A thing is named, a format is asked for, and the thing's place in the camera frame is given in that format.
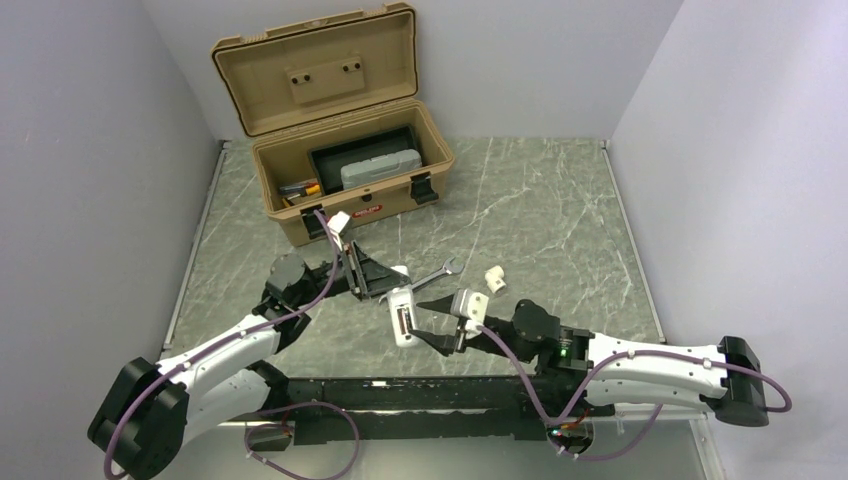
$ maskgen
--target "gray marble surface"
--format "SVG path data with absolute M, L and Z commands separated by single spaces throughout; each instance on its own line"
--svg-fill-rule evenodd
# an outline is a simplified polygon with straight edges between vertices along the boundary
M 660 339 L 615 188 L 597 140 L 456 139 L 456 165 L 438 204 L 353 231 L 385 265 L 415 278 L 450 256 L 465 270 L 418 292 L 432 300 L 468 287 L 487 291 L 501 265 L 507 292 L 490 315 L 509 319 L 530 298 L 564 325 L 645 342 Z M 249 144 L 231 145 L 172 339 L 186 351 L 230 328 L 259 301 L 276 255 L 294 249 L 263 211 Z M 310 265 L 329 260 L 320 241 L 297 249 Z M 388 309 L 339 295 L 270 361 L 289 376 L 481 375 L 514 373 L 503 358 L 469 351 L 444 358 L 426 346 L 399 349 Z M 418 310 L 419 328 L 449 333 L 455 319 Z

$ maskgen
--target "open toolbox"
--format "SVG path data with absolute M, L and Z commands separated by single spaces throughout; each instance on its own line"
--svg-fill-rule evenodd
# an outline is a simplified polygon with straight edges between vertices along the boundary
M 256 138 L 252 154 L 266 214 L 292 245 L 324 235 L 316 209 L 350 212 L 358 226 L 444 197 L 454 155 L 415 99 L 410 5 L 225 38 L 212 58 L 245 134 Z M 409 150 L 418 153 L 417 163 Z M 362 172 L 368 161 L 373 168 Z M 343 169 L 359 172 L 355 186 L 345 188 L 351 175 Z M 312 193 L 281 194 L 298 185 Z

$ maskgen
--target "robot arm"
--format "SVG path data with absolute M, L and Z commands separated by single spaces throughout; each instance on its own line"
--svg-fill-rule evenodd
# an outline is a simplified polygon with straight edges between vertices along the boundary
M 130 404 L 156 382 L 159 387 L 129 417 L 114 452 L 114 461 L 136 480 L 156 476 L 183 444 L 221 422 L 312 399 L 336 404 L 363 422 L 373 420 L 378 411 L 409 412 L 409 416 L 383 415 L 376 424 L 384 428 L 397 421 L 404 432 L 415 435 L 431 435 L 427 428 L 434 425 L 446 428 L 447 435 L 455 435 L 455 422 L 470 422 L 463 423 L 468 425 L 463 428 L 479 429 L 481 435 L 525 435 L 510 423 L 518 417 L 522 421 L 534 420 L 532 415 L 521 413 L 532 409 L 527 408 L 524 391 L 528 383 L 522 385 L 519 377 L 289 379 L 264 362 L 296 341 L 311 319 L 303 314 L 273 327 L 249 334 L 247 331 L 313 302 L 330 281 L 333 283 L 326 296 L 349 290 L 360 299 L 409 282 L 408 277 L 370 259 L 355 243 L 343 243 L 338 235 L 331 241 L 341 246 L 339 256 L 345 267 L 342 271 L 333 274 L 336 270 L 328 264 L 310 269 L 297 255 L 281 257 L 271 268 L 261 303 L 232 329 L 156 365 L 137 358 L 124 366 L 92 421 L 88 438 L 107 451 Z M 514 355 L 516 364 L 536 360 L 536 374 L 528 380 L 529 385 L 543 404 L 556 411 L 569 409 L 566 401 L 580 391 L 578 385 L 583 382 L 585 394 L 573 410 L 591 411 L 591 415 L 610 415 L 615 403 L 662 403 L 713 411 L 718 420 L 735 425 L 768 424 L 762 381 L 720 367 L 738 365 L 760 371 L 759 361 L 742 339 L 725 337 L 718 346 L 688 348 L 649 345 L 561 326 L 559 318 L 530 300 L 518 303 L 510 321 L 487 316 L 487 304 L 485 295 L 469 290 L 419 303 L 419 308 L 457 316 L 456 331 L 452 335 L 435 335 L 414 330 L 411 325 L 409 331 L 442 355 L 473 348 L 501 356 Z M 241 333 L 240 338 L 194 364 L 187 363 L 195 353 L 233 333 Z M 625 353 L 644 350 L 696 357 L 698 363 Z M 601 368 L 610 356 L 622 355 L 621 361 Z M 177 366 L 183 371 L 162 381 L 161 377 Z M 484 413 L 444 414 L 469 409 Z M 422 413 L 430 412 L 439 414 L 422 421 Z M 336 427 L 323 431 L 323 436 L 309 431 L 308 426 L 320 419 L 315 415 L 295 413 L 292 419 L 307 426 L 307 435 L 301 435 L 301 439 L 312 438 L 320 443 L 339 435 Z M 422 423 L 419 428 L 409 429 L 405 423 L 408 421 Z M 526 438 L 538 433 L 538 417 L 531 427 L 523 430 L 530 432 Z M 463 435 L 468 434 L 474 432 L 463 430 Z M 369 429 L 369 435 L 381 438 L 379 428 Z M 397 437 L 396 431 L 387 435 L 407 438 Z
M 741 338 L 725 337 L 719 345 L 701 347 L 654 345 L 562 326 L 559 318 L 530 300 L 518 302 L 509 322 L 487 316 L 487 305 L 485 295 L 467 289 L 419 303 L 419 308 L 447 313 L 459 321 L 453 335 L 418 330 L 412 334 L 445 356 L 466 348 L 506 356 L 494 339 L 480 334 L 482 325 L 497 335 L 518 361 L 529 363 L 538 358 L 537 376 L 581 381 L 606 359 L 627 354 L 592 375 L 583 398 L 588 405 L 678 405 L 713 412 L 724 423 L 768 425 L 762 380 L 721 366 L 730 364 L 760 372 L 759 359 Z M 682 356 L 697 363 L 681 361 Z

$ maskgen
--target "purple cable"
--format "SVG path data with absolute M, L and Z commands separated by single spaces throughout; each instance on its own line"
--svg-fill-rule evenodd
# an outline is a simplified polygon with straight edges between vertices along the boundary
M 603 370 L 610 363 L 612 363 L 616 360 L 620 360 L 622 358 L 628 358 L 630 356 L 630 354 L 628 352 L 619 352 L 619 353 L 611 355 L 611 356 L 601 360 L 600 362 L 598 362 L 598 364 L 595 365 L 592 368 L 591 371 L 589 371 L 589 373 L 586 375 L 586 378 L 584 378 L 583 382 L 580 383 L 580 386 L 577 387 L 577 390 L 574 392 L 574 395 L 572 395 L 571 400 L 568 401 L 568 404 L 566 404 L 565 408 L 562 410 L 562 413 L 560 413 L 560 415 L 556 418 L 551 418 L 547 414 L 547 412 L 545 412 L 544 407 L 542 407 L 542 402 L 539 401 L 539 396 L 536 395 L 536 391 L 533 390 L 533 384 L 530 383 L 530 377 L 524 372 L 524 368 L 521 366 L 521 362 L 518 361 L 518 358 L 515 357 L 515 354 L 512 353 L 512 351 L 509 349 L 509 346 L 507 346 L 507 344 L 504 343 L 504 341 L 501 340 L 501 338 L 498 337 L 498 335 L 495 332 L 493 332 L 492 330 L 490 330 L 489 328 L 482 326 L 482 325 L 479 328 L 480 328 L 480 331 L 484 335 L 486 335 L 487 337 L 492 339 L 492 341 L 495 342 L 495 344 L 497 344 L 497 346 L 501 350 L 503 350 L 503 352 L 507 356 L 507 358 L 509 358 L 509 361 L 512 363 L 512 366 L 515 367 L 515 370 L 518 372 L 518 376 L 521 378 L 521 382 L 524 384 L 524 388 L 527 389 L 527 394 L 530 395 L 530 401 L 533 403 L 533 407 L 536 409 L 536 412 L 539 414 L 539 417 L 542 418 L 542 421 L 544 421 L 548 425 L 558 425 L 558 424 L 563 423 L 568 418 L 569 413 L 571 413 L 571 410 L 574 409 L 574 406 L 577 404 L 578 400 L 580 400 L 580 395 L 583 393 L 584 390 L 586 390 L 586 387 L 589 385 L 589 382 L 592 381 L 592 379 L 595 377 L 595 375 L 597 375 L 601 370 Z M 683 354 L 680 354 L 680 353 L 665 352 L 665 351 L 662 351 L 662 350 L 635 350 L 633 352 L 633 354 L 634 354 L 634 356 L 646 355 L 646 356 L 653 356 L 653 357 L 672 358 L 672 359 L 675 359 L 675 360 L 689 362 L 689 363 L 693 363 L 693 364 L 696 364 L 696 365 L 703 365 L 704 364 L 703 358 L 697 358 L 697 357 L 693 357 L 693 356 L 690 356 L 690 355 L 683 355 Z M 734 371 L 734 372 L 743 373 L 745 375 L 750 375 L 750 376 L 752 376 L 752 377 L 754 377 L 758 380 L 761 380 L 763 382 L 768 383 L 775 390 L 777 390 L 777 392 L 783 398 L 784 405 L 782 407 L 766 407 L 767 412 L 785 413 L 785 412 L 788 412 L 789 410 L 792 409 L 792 399 L 789 397 L 789 393 L 782 386 L 780 386 L 780 384 L 778 384 L 775 380 L 773 380 L 772 378 L 770 378 L 766 375 L 763 375 L 762 373 L 757 372 L 755 370 L 751 370 L 750 368 L 740 367 L 738 365 L 732 365 L 732 364 L 725 363 L 725 362 L 711 362 L 711 363 L 712 363 L 712 366 L 715 366 L 715 367 L 718 367 L 718 368 L 724 368 L 726 370 L 731 370 L 731 371 Z M 622 450 L 619 450 L 618 452 L 611 453 L 611 454 L 600 455 L 597 458 L 592 458 L 592 457 L 588 457 L 588 458 L 580 457 L 580 458 L 586 458 L 587 460 L 611 460 L 613 458 L 618 458 L 621 455 L 624 455 L 625 453 L 629 452 L 630 450 L 632 450 L 636 446 L 636 444 L 638 444 L 642 440 L 642 438 L 645 437 L 645 434 L 648 433 L 648 430 L 650 429 L 651 426 L 653 426 L 654 421 L 656 420 L 657 415 L 659 415 L 661 409 L 662 409 L 662 405 L 658 405 L 656 410 L 654 411 L 654 415 L 651 416 L 651 419 L 648 421 L 645 428 L 643 428 L 642 431 L 639 432 L 639 435 L 636 436 L 636 438 L 634 439 L 633 442 L 631 442 L 631 444 L 627 445 Z
M 333 249 L 333 268 L 332 268 L 332 270 L 330 270 L 329 281 L 324 286 L 324 289 L 321 290 L 321 292 L 318 294 L 318 296 L 315 297 L 315 299 L 312 300 L 311 302 L 309 302 L 308 304 L 304 305 L 300 310 L 298 310 L 296 312 L 292 312 L 292 313 L 287 313 L 287 314 L 285 314 L 285 315 L 283 315 L 279 318 L 276 318 L 274 320 L 271 320 L 269 322 L 254 325 L 254 326 L 245 330 L 246 334 L 251 334 L 251 333 L 254 333 L 258 330 L 262 330 L 264 328 L 272 327 L 274 325 L 278 325 L 278 324 L 285 322 L 287 320 L 291 320 L 292 318 L 296 318 L 296 317 L 301 316 L 302 314 L 306 313 L 307 310 L 309 310 L 310 308 L 317 305 L 318 302 L 320 302 L 325 296 L 327 296 L 327 293 L 330 291 L 330 288 L 332 288 L 333 281 L 336 278 L 336 272 L 338 271 L 338 263 L 339 262 L 337 261 L 336 257 L 339 255 L 339 252 L 338 252 L 338 248 L 336 247 L 336 243 L 332 240 L 332 235 L 330 234 L 330 227 L 327 226 L 327 219 L 324 218 L 324 216 L 318 211 L 315 211 L 315 217 L 321 223 L 321 227 L 324 229 L 324 232 L 327 234 L 327 239 L 330 242 L 330 246 Z M 142 391 L 141 394 L 138 397 L 136 397 L 136 399 L 127 408 L 127 411 L 124 412 L 124 415 L 121 416 L 121 419 L 118 421 L 118 424 L 115 426 L 115 431 L 112 433 L 112 438 L 109 439 L 109 445 L 106 447 L 106 458 L 103 461 L 103 473 L 106 475 L 106 478 L 108 478 L 109 480 L 119 480 L 121 478 L 124 478 L 127 475 L 126 471 L 123 471 L 123 472 L 117 473 L 117 474 L 112 472 L 112 460 L 115 456 L 115 448 L 118 446 L 118 439 L 120 438 L 121 433 L 124 431 L 124 428 L 126 428 L 127 424 L 130 421 L 130 418 L 133 416 L 133 414 L 136 412 L 136 410 L 138 410 L 138 407 L 141 406 L 142 402 L 144 402 L 144 400 L 146 400 L 147 397 L 152 395 L 153 392 L 156 391 L 156 389 L 159 388 L 163 383 L 167 382 L 168 380 L 173 378 L 178 373 L 182 373 L 182 372 L 186 371 L 186 365 L 191 365 L 191 364 L 197 362 L 198 360 L 202 360 L 202 359 L 206 358 L 211 353 L 217 351 L 218 349 L 220 349 L 224 345 L 232 342 L 233 340 L 241 338 L 241 337 L 242 337 L 241 332 L 235 332 L 231 335 L 227 335 L 226 337 L 221 338 L 217 342 L 212 343 L 211 345 L 207 346 L 203 350 L 197 352 L 195 355 L 190 357 L 185 362 L 180 363 L 179 365 L 174 367 L 172 370 L 169 370 L 168 372 L 164 373 L 161 377 L 157 378 L 146 389 L 144 389 L 144 391 Z
M 345 420 L 347 420 L 347 423 L 349 423 L 350 427 L 353 429 L 353 441 L 354 441 L 354 443 L 353 443 L 353 455 L 351 455 L 350 461 L 347 462 L 347 465 L 345 465 L 345 467 L 339 473 L 337 473 L 335 475 L 331 475 L 331 476 L 326 477 L 326 478 L 321 478 L 321 479 L 313 479 L 313 478 L 309 478 L 309 477 L 303 477 L 303 476 L 300 476 L 300 475 L 298 475 L 294 472 L 286 470 L 285 468 L 277 465 L 276 463 L 268 460 L 267 458 L 263 457 L 262 455 L 259 455 L 258 453 L 251 450 L 250 444 L 248 443 L 248 440 L 250 439 L 250 435 L 253 434 L 253 432 L 255 432 L 256 430 L 259 430 L 261 428 L 278 427 L 279 426 L 279 425 L 274 424 L 274 423 L 264 423 L 262 425 L 257 425 L 255 427 L 251 428 L 250 430 L 248 430 L 247 433 L 244 434 L 244 448 L 247 450 L 247 453 L 250 455 L 251 458 L 258 460 L 258 461 L 262 462 L 264 465 L 267 465 L 267 466 L 273 468 L 274 470 L 276 470 L 276 471 L 278 471 L 278 472 L 280 472 L 284 475 L 288 475 L 289 477 L 294 478 L 295 480 L 337 480 L 337 479 L 343 477 L 345 474 L 347 474 L 347 472 L 350 471 L 351 468 L 353 468 L 353 463 L 356 461 L 356 457 L 359 456 L 359 429 L 356 428 L 356 423 L 354 423 L 353 419 L 350 418 L 350 415 L 347 412 L 345 412 L 343 409 L 341 409 L 341 408 L 339 408 L 339 407 L 337 407 L 337 406 L 335 406 L 331 403 L 304 402 L 304 403 L 296 403 L 294 405 L 289 405 L 288 407 L 274 408 L 274 409 L 271 409 L 271 410 L 263 410 L 261 412 L 256 412 L 256 413 L 258 413 L 260 415 L 270 415 L 270 414 L 273 414 L 273 413 L 280 413 L 280 412 L 285 412 L 285 411 L 288 411 L 288 410 L 294 410 L 296 408 L 303 408 L 303 407 L 325 407 L 325 408 L 329 408 L 330 410 L 334 410 L 334 411 L 338 412 L 339 414 L 341 414 L 341 416 L 343 416 L 345 418 Z

